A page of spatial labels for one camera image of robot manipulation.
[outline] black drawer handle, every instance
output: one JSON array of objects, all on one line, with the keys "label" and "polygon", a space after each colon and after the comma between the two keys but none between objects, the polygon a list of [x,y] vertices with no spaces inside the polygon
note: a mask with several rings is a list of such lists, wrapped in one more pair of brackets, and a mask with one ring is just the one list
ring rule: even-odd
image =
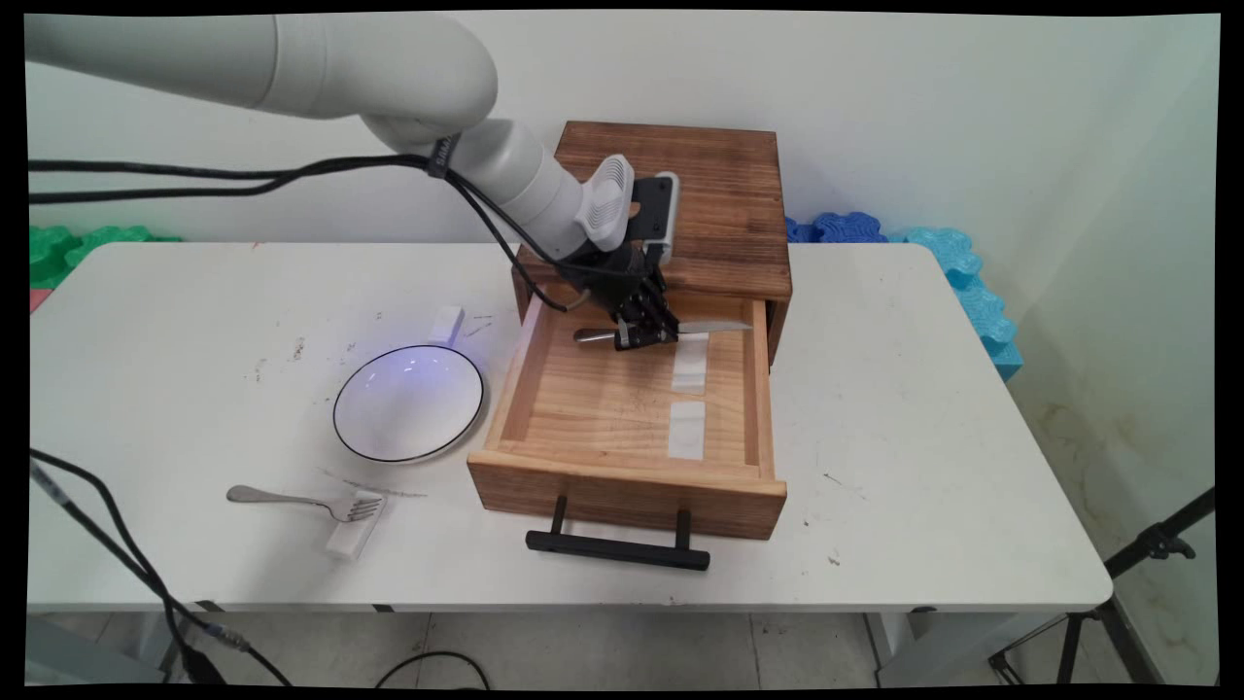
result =
[{"label": "black drawer handle", "polygon": [[638,542],[601,540],[598,537],[578,537],[561,533],[561,521],[566,517],[566,497],[557,497],[557,510],[552,515],[552,527],[549,532],[527,531],[527,550],[552,552],[556,555],[575,555],[596,557],[637,564],[673,567],[675,569],[708,571],[708,552],[692,550],[692,512],[678,511],[678,531],[673,547],[657,547]]}]

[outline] fork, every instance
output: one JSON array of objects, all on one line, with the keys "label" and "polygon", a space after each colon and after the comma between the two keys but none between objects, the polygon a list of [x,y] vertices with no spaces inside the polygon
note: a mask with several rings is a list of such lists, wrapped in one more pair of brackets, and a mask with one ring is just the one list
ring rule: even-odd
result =
[{"label": "fork", "polygon": [[364,521],[376,513],[381,507],[379,499],[333,499],[331,501],[316,501],[315,499],[302,499],[300,496],[282,496],[270,494],[249,486],[234,486],[225,494],[225,499],[234,504],[311,504],[323,506],[332,513],[333,520],[343,523]]}]

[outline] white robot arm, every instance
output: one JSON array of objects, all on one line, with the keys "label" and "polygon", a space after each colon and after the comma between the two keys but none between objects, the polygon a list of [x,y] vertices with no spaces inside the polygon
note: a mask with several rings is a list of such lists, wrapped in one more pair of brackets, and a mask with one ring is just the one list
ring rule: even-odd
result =
[{"label": "white robot arm", "polygon": [[639,188],[626,158],[611,155],[580,183],[526,128],[486,118],[496,67],[448,17],[26,15],[25,41],[27,60],[189,97],[310,118],[360,114],[398,153],[430,157],[438,139],[457,138],[453,169],[554,260],[608,270],[559,267],[592,291],[628,346],[677,339],[658,269],[672,245],[677,177],[658,175],[672,200],[658,240],[644,242],[663,247],[629,245],[627,214]]}]

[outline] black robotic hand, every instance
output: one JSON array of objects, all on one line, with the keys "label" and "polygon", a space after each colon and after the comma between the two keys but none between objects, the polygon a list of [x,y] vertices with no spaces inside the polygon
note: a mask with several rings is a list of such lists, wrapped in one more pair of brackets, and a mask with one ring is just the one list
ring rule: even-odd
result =
[{"label": "black robotic hand", "polygon": [[659,246],[651,246],[644,254],[637,244],[626,241],[608,252],[591,250],[572,259],[577,265],[629,276],[561,269],[575,288],[591,291],[591,301],[603,307],[617,325],[613,334],[617,349],[678,341],[678,317],[669,310],[666,277],[658,265],[661,252]]}]

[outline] white table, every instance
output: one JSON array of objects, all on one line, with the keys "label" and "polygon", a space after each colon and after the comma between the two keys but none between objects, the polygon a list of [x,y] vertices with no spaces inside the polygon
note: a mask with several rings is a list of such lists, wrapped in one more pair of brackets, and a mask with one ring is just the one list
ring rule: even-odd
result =
[{"label": "white table", "polygon": [[[31,445],[103,479],[170,591],[209,609],[886,613],[873,620],[888,685],[944,676],[1106,601],[1101,561],[932,255],[792,245],[791,272],[771,375],[790,496],[768,542],[693,537],[712,553],[705,573],[527,551],[524,533],[549,520],[484,511],[466,471],[488,421],[414,466],[338,443],[342,383],[422,342],[442,305],[465,307],[457,348],[500,387],[519,321],[509,262],[486,244],[101,247],[31,315]],[[51,471],[107,522],[88,486]],[[396,496],[343,563],[323,552],[321,512],[229,504],[235,484]],[[158,608],[39,490],[30,533],[27,610]],[[897,649],[892,625],[918,607],[985,614],[944,615]]]}]

